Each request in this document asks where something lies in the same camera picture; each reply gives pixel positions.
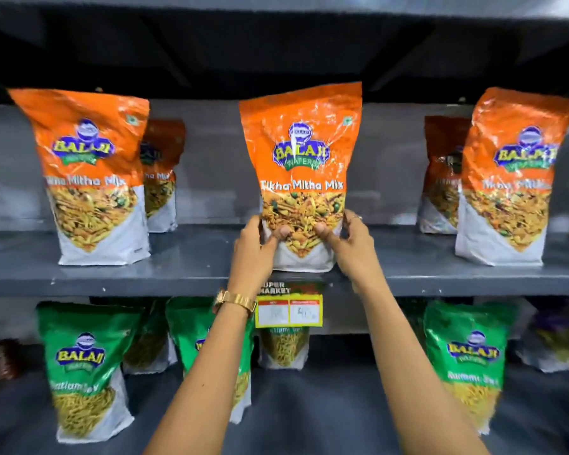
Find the person's left hand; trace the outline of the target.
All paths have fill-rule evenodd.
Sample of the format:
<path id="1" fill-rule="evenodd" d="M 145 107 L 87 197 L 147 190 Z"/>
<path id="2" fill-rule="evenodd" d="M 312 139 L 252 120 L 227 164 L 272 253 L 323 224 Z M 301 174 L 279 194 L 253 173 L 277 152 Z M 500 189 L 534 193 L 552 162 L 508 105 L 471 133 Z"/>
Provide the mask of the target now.
<path id="1" fill-rule="evenodd" d="M 256 298 L 273 271 L 278 246 L 265 246 L 261 237 L 262 220 L 250 218 L 234 245 L 228 290 Z"/>

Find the person's right hand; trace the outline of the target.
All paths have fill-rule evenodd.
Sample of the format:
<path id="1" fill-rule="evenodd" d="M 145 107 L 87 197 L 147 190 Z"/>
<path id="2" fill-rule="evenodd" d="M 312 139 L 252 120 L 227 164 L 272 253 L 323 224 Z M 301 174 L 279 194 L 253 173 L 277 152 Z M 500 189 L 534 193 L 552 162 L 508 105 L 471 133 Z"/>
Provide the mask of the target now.
<path id="1" fill-rule="evenodd" d="M 362 297 L 369 297 L 386 290 L 387 282 L 368 227 L 362 218 L 351 210 L 344 212 L 343 225 L 347 236 L 339 236 L 340 247 L 332 250 L 353 291 Z"/>

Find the orange snack packet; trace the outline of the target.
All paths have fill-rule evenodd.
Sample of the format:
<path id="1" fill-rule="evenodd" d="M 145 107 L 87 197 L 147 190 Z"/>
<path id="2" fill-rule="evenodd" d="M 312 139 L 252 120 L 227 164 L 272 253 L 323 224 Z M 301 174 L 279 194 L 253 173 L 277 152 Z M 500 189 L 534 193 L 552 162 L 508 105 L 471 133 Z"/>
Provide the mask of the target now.
<path id="1" fill-rule="evenodd" d="M 462 151 L 457 257 L 540 267 L 569 98 L 491 87 L 473 108 Z"/>
<path id="2" fill-rule="evenodd" d="M 152 234 L 176 229 L 176 174 L 184 152 L 186 126 L 179 119 L 151 119 L 140 144 L 145 214 Z"/>
<path id="3" fill-rule="evenodd" d="M 417 212 L 417 226 L 423 234 L 457 233 L 462 151 L 470 126 L 469 118 L 424 119 L 428 165 Z"/>
<path id="4" fill-rule="evenodd" d="M 275 252 L 274 270 L 321 274 L 334 267 L 334 253 L 315 225 L 341 232 L 362 109 L 361 82 L 240 101 L 265 239 L 283 226 L 290 230 Z"/>
<path id="5" fill-rule="evenodd" d="M 9 88 L 30 121 L 61 266 L 127 266 L 150 257 L 141 142 L 147 99 Z"/>

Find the person's right forearm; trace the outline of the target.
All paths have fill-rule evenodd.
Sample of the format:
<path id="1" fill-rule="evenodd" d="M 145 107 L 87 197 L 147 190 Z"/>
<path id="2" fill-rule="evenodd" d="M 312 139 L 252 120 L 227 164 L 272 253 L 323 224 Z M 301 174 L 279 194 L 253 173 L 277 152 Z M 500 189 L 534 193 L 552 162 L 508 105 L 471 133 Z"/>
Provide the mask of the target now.
<path id="1" fill-rule="evenodd" d="M 435 373 L 383 277 L 352 281 L 403 455 L 491 455 Z"/>

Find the person's left forearm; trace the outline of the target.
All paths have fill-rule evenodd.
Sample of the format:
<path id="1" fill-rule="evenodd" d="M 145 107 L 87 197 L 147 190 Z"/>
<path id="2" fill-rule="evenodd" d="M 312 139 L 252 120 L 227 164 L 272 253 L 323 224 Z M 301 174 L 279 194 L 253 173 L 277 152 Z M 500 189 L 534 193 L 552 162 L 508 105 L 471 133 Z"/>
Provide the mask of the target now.
<path id="1" fill-rule="evenodd" d="M 247 310 L 226 303 L 143 455 L 221 455 L 234 403 Z"/>

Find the yellow shelf price tag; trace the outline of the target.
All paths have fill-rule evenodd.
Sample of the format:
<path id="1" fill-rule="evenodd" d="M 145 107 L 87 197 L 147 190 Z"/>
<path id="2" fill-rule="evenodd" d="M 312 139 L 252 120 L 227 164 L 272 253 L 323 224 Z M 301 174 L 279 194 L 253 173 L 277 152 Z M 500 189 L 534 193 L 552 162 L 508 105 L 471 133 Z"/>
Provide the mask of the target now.
<path id="1" fill-rule="evenodd" d="M 256 328 L 321 328 L 321 282 L 266 282 L 257 297 Z"/>

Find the gold wristwatch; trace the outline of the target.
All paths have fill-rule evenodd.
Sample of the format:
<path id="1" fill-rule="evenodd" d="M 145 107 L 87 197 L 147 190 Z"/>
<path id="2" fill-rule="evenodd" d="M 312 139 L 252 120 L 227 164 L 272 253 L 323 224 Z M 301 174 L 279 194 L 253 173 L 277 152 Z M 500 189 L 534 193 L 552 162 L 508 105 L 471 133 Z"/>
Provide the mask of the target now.
<path id="1" fill-rule="evenodd" d="M 217 313 L 222 305 L 229 303 L 241 306 L 247 310 L 249 317 L 255 313 L 257 299 L 245 295 L 233 293 L 229 290 L 220 289 L 213 302 L 213 313 Z"/>

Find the grey metal shelf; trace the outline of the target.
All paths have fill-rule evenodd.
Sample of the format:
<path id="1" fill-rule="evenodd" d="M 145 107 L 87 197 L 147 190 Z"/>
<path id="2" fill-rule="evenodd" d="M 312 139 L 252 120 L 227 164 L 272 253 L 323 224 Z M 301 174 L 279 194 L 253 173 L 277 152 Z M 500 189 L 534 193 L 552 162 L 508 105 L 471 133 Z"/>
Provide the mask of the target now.
<path id="1" fill-rule="evenodd" d="M 301 371 L 252 372 L 252 405 L 228 428 L 224 455 L 401 455 L 368 336 L 313 336 Z M 125 378 L 133 424 L 107 442 L 56 442 L 43 349 L 24 346 L 27 370 L 0 383 L 0 455 L 141 455 L 182 378 Z M 507 365 L 491 433 L 493 455 L 569 455 L 569 372 Z"/>
<path id="2" fill-rule="evenodd" d="M 395 296 L 569 295 L 569 237 L 548 234 L 541 267 L 489 267 L 456 257 L 455 238 L 411 226 L 372 226 Z M 225 288 L 240 226 L 196 224 L 151 236 L 152 256 L 129 266 L 60 266 L 54 233 L 0 232 L 0 297 L 212 296 Z"/>

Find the green snack packet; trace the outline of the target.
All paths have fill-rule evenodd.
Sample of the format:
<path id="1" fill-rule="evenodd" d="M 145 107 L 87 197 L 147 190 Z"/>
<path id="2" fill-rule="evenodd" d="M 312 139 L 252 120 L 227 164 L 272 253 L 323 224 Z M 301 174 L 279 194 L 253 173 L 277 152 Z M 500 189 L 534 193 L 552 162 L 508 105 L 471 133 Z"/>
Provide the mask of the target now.
<path id="1" fill-rule="evenodd" d="M 179 352 L 187 374 L 205 343 L 215 318 L 213 298 L 173 297 L 166 304 L 166 318 L 170 335 Z M 254 349 L 254 322 L 248 321 L 238 375 L 235 383 L 234 403 L 229 421 L 239 424 L 246 408 L 251 406 L 251 362 Z"/>
<path id="2" fill-rule="evenodd" d="M 135 418 L 121 370 L 143 316 L 138 307 L 42 301 L 36 306 L 56 440 L 105 442 Z"/>
<path id="3" fill-rule="evenodd" d="M 302 370 L 309 356 L 310 330 L 301 328 L 262 328 L 258 330 L 260 357 L 265 369 Z"/>
<path id="4" fill-rule="evenodd" d="M 176 362 L 166 318 L 168 298 L 139 298 L 143 308 L 131 346 L 122 359 L 124 375 L 161 374 Z"/>
<path id="5" fill-rule="evenodd" d="M 464 305 L 441 300 L 430 302 L 424 314 L 427 357 L 481 435 L 490 433 L 517 314 L 517 307 L 505 302 Z"/>

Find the dark metal shelf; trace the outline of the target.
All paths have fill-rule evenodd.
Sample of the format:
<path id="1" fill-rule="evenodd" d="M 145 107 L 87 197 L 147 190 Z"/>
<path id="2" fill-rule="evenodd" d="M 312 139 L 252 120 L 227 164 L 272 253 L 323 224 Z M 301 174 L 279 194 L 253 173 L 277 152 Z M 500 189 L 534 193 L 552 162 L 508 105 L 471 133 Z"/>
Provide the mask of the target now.
<path id="1" fill-rule="evenodd" d="M 569 0 L 0 0 L 7 88 L 242 100 L 362 82 L 379 103 L 569 98 Z"/>

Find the purple snack packet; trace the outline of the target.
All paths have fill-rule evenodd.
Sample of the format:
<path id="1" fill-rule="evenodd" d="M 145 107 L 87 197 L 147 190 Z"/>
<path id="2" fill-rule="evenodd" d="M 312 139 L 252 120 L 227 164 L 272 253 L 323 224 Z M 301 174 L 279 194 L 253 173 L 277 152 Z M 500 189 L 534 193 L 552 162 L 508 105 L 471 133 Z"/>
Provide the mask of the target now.
<path id="1" fill-rule="evenodd" d="M 569 296 L 530 296 L 536 308 L 516 344 L 516 355 L 545 374 L 569 372 Z"/>

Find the dark brown packet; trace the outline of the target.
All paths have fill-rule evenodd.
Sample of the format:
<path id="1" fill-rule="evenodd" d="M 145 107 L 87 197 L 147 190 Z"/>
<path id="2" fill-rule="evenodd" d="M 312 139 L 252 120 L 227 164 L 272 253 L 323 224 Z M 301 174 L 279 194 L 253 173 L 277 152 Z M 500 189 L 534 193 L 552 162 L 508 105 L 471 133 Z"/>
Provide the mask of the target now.
<path id="1" fill-rule="evenodd" d="M 22 344 L 15 338 L 0 340 L 0 382 L 14 380 L 23 375 Z"/>

